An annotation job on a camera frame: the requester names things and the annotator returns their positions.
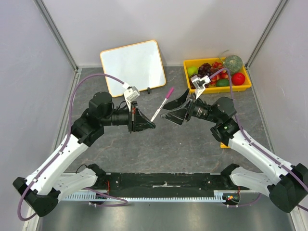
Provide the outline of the white marker with purple cap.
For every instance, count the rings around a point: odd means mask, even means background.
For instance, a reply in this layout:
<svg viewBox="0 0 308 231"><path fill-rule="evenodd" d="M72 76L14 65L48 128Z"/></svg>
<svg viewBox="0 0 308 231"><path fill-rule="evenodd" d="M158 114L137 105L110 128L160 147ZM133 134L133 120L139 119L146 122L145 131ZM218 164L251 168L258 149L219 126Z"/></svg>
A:
<svg viewBox="0 0 308 231"><path fill-rule="evenodd" d="M172 93L174 92L175 88L171 87L170 90L168 91L168 93L166 94L164 100L162 101L162 103L160 104L159 108L156 110L156 112L154 113L154 115L151 118L151 122L153 122L155 120L155 118L158 116L159 112L162 110L163 106L167 103L168 99L170 98L170 96L172 95Z"/></svg>

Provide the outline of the orange framed whiteboard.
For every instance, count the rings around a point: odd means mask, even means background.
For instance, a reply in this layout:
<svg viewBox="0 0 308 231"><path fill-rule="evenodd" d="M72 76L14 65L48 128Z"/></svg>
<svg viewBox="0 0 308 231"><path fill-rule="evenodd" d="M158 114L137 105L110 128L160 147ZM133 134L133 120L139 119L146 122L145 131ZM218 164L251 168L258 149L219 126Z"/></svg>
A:
<svg viewBox="0 0 308 231"><path fill-rule="evenodd" d="M100 59L105 74L139 91L162 87L167 82L155 40L102 51Z"/></svg>

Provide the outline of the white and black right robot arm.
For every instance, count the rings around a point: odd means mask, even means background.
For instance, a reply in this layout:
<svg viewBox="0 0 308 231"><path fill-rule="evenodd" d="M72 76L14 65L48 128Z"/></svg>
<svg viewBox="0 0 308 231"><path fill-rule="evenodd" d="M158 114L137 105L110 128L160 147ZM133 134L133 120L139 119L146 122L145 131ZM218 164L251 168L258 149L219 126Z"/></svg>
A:
<svg viewBox="0 0 308 231"><path fill-rule="evenodd" d="M225 169L226 174L220 177L223 188L249 188L267 196L276 207L286 213L299 206L307 196L307 167L283 160L254 140L239 125L231 98L220 97L209 105L186 90L179 98L164 101L162 108L167 113L162 114L161 118L178 125L188 122L192 117L214 123L210 129L213 137L261 170L261 173L256 173L236 164L230 165Z"/></svg>

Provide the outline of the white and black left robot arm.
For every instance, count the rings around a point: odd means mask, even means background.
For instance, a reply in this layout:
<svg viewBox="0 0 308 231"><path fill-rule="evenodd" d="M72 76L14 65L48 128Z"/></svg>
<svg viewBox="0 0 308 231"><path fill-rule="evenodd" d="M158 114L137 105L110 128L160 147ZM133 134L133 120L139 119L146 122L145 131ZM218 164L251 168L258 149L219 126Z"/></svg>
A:
<svg viewBox="0 0 308 231"><path fill-rule="evenodd" d="M106 126L127 126L130 133L156 127L139 110L136 101L128 103L124 109L117 109L108 92L94 94L88 108L73 123L69 133L49 158L32 174L26 178L17 177L13 182L21 201L26 201L35 215L46 216L61 200L81 189L104 187L106 172L97 164L90 164L83 171L65 179L60 179L60 176L104 134Z"/></svg>

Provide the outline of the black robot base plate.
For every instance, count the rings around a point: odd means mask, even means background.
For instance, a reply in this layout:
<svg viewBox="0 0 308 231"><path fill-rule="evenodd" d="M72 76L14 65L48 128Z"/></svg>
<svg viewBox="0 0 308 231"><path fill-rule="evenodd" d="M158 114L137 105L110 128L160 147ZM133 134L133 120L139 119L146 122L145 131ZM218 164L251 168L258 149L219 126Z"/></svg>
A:
<svg viewBox="0 0 308 231"><path fill-rule="evenodd" d="M111 196L132 198L212 197L214 191L238 191L226 176L210 173L110 173L93 186Z"/></svg>

